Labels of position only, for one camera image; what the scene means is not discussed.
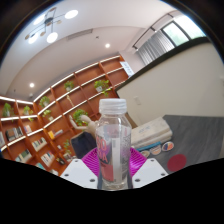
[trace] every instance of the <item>recessed light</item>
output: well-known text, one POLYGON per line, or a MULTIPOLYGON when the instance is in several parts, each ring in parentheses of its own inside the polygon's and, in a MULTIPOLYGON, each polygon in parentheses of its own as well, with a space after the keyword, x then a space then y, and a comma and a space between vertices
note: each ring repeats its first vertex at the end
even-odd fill
POLYGON ((44 20, 45 14, 39 16, 33 23, 33 25, 37 25, 38 23, 40 23, 42 20, 44 20))
POLYGON ((71 10, 71 11, 69 11, 69 12, 67 12, 65 14, 65 18, 66 19, 72 19, 72 18, 74 18, 77 15, 78 15, 78 11, 77 10, 71 10))
POLYGON ((53 43, 53 42, 56 41, 57 38, 58 38, 58 34, 56 32, 53 32, 53 33, 48 35, 47 42, 48 43, 53 43))
POLYGON ((38 35, 35 33, 29 38, 29 44, 34 43, 37 40, 38 35))

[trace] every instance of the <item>red object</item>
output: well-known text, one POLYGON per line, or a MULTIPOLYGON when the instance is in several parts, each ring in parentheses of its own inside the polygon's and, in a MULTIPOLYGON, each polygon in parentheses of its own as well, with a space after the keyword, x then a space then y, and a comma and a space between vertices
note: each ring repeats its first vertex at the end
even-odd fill
POLYGON ((186 162, 187 162, 186 156, 178 154, 169 159, 167 167, 170 171, 178 171, 184 168, 186 162))

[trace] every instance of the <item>window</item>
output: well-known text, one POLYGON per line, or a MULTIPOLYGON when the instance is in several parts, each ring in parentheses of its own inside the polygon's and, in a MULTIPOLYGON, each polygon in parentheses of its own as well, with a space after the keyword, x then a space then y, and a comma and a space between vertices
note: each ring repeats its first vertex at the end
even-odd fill
POLYGON ((195 23, 193 23, 187 16, 179 16, 174 18, 174 21, 185 30, 191 39, 205 37, 205 34, 201 31, 201 29, 196 26, 195 23))
POLYGON ((145 65, 171 49, 197 37, 206 36, 187 16, 178 16, 149 38, 138 50, 145 65))
POLYGON ((173 22, 163 28, 163 31, 169 36, 176 46, 179 46, 189 40, 173 22))

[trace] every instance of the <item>wooden bookshelf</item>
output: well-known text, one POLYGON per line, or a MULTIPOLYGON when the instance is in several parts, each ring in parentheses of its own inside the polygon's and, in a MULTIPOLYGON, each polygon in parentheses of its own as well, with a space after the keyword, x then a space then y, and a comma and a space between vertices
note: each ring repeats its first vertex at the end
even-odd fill
MULTIPOLYGON (((108 91, 108 98, 118 98, 114 90, 128 79, 128 75, 122 68, 120 61, 124 61, 124 59, 118 55, 74 71, 46 89, 34 99, 33 102, 0 96, 0 131, 5 141, 5 146, 3 146, 4 150, 2 151, 3 157, 15 161, 15 158, 21 152, 28 149, 31 158, 28 159, 26 164, 35 166, 37 163, 41 163, 46 171, 49 172, 51 169, 54 169, 60 176, 69 165, 69 162, 63 157, 65 153, 63 144, 67 139, 70 140, 81 132, 73 128, 69 120, 69 115, 72 116, 77 109, 83 109, 93 121, 100 118, 99 100, 105 98, 105 96, 103 93, 98 93, 96 91, 94 83, 97 80, 109 80, 108 84, 111 90, 108 91), (70 92, 67 92, 64 88, 64 84, 67 81, 72 81, 74 83, 74 88, 70 92), (47 96, 50 99, 49 105, 45 108, 39 105, 43 96, 47 96), (15 119, 13 122, 12 117, 5 118, 2 115, 2 109, 5 103, 10 104, 14 109, 13 117, 15 117, 15 119), (31 110, 33 110, 32 116, 29 115, 32 117, 33 121, 30 121, 24 114, 23 110, 25 106, 29 106, 31 110), (43 117, 43 113, 46 109, 51 110, 52 121, 43 117), (31 129, 31 133, 26 133, 25 126, 27 125, 29 125, 31 129), (7 140, 5 131, 18 126, 21 127, 23 136, 19 141, 12 144, 7 140), (63 130, 63 133, 51 139, 48 132, 57 132, 59 130, 63 130), (39 140, 41 137, 46 140, 46 143, 40 145, 40 150, 36 151, 32 142, 39 140), (48 151, 55 157, 50 166, 47 166, 41 159, 41 156, 48 151), (61 165, 56 160, 58 157, 65 161, 64 165, 61 165)), ((69 150, 72 153, 71 155, 74 156, 75 152, 72 146, 69 147, 69 150)))

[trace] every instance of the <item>ceiling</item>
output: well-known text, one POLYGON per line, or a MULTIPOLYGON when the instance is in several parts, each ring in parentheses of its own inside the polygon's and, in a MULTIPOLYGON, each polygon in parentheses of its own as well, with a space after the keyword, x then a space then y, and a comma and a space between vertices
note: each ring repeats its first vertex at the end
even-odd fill
POLYGON ((33 100, 29 97, 31 93, 35 98, 71 72, 120 51, 130 51, 146 29, 176 10, 159 0, 64 0, 53 5, 49 3, 51 1, 38 2, 33 7, 37 8, 39 4, 39 11, 33 15, 29 13, 25 25, 23 23, 20 29, 17 27, 17 34, 4 54, 0 68, 0 95, 33 100), (52 7, 57 7, 55 16, 73 9, 79 13, 70 20, 62 16, 62 23, 54 24, 53 30, 58 33, 56 42, 47 43, 50 33, 50 27, 47 27, 43 37, 39 36, 36 42, 29 44, 25 37, 35 28, 33 21, 52 7), (67 39, 69 35, 88 29, 93 29, 92 33, 67 39), (29 87, 31 82, 35 84, 34 88, 29 87))

